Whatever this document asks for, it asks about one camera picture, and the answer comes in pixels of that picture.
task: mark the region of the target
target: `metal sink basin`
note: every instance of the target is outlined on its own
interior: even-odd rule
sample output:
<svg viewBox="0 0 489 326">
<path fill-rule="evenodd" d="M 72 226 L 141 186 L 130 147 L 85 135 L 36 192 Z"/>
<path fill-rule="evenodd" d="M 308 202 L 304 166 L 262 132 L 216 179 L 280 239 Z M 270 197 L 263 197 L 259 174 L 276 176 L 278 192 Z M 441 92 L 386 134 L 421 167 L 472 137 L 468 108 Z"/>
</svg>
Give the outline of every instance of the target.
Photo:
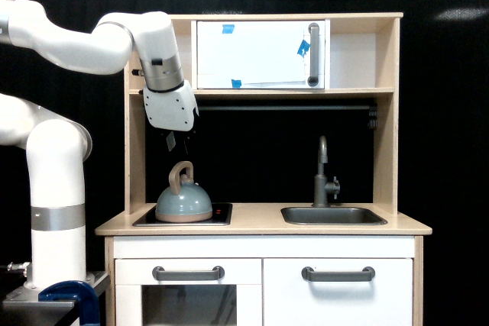
<svg viewBox="0 0 489 326">
<path fill-rule="evenodd" d="M 291 224 L 379 225 L 387 221 L 365 208 L 283 208 L 283 219 Z"/>
</svg>

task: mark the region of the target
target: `black stove burner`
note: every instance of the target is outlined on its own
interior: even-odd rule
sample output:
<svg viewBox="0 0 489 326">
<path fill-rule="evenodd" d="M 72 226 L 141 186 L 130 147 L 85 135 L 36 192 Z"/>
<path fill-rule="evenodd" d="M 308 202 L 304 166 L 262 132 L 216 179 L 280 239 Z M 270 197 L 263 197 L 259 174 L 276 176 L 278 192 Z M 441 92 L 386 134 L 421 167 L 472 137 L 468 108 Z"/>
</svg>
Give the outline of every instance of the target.
<svg viewBox="0 0 489 326">
<path fill-rule="evenodd" d="M 154 215 L 156 206 L 148 213 L 136 220 L 135 227 L 161 227 L 167 225 L 228 225 L 231 222 L 232 204 L 219 202 L 212 204 L 212 217 L 205 221 L 194 221 L 192 223 L 170 223 L 169 221 L 158 221 Z"/>
</svg>

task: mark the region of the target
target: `light blue kettle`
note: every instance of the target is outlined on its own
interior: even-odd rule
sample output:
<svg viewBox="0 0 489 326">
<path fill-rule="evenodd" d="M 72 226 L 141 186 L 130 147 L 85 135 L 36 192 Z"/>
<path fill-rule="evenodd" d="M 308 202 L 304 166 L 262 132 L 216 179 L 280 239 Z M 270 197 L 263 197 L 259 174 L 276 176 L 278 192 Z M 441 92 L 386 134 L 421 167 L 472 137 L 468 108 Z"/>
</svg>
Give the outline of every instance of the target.
<svg viewBox="0 0 489 326">
<path fill-rule="evenodd" d="M 179 176 L 182 169 L 186 174 Z M 168 176 L 170 187 L 160 195 L 156 205 L 156 219 L 173 223 L 204 221 L 212 217 L 212 204 L 207 192 L 193 181 L 193 164 L 178 162 Z"/>
</svg>

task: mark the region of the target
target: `toy kitchen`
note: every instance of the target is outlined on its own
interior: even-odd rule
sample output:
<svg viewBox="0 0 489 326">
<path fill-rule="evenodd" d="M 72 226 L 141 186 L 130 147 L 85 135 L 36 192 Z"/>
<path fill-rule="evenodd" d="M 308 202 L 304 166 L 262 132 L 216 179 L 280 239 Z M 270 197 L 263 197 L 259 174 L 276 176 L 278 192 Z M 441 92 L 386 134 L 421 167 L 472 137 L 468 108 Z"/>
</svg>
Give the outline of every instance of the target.
<svg viewBox="0 0 489 326">
<path fill-rule="evenodd" d="M 402 16 L 171 15 L 185 137 L 151 126 L 133 53 L 125 210 L 96 229 L 107 324 L 423 324 L 432 229 L 397 204 Z"/>
</svg>

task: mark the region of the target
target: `oven window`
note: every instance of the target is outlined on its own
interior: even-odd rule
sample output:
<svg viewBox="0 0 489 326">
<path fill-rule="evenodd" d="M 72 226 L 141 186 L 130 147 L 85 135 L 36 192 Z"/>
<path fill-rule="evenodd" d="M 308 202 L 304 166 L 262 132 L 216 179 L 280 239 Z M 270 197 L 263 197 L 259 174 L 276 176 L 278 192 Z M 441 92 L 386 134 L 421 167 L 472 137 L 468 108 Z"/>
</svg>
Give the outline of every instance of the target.
<svg viewBox="0 0 489 326">
<path fill-rule="evenodd" d="M 143 286 L 143 325 L 236 325 L 236 285 Z"/>
</svg>

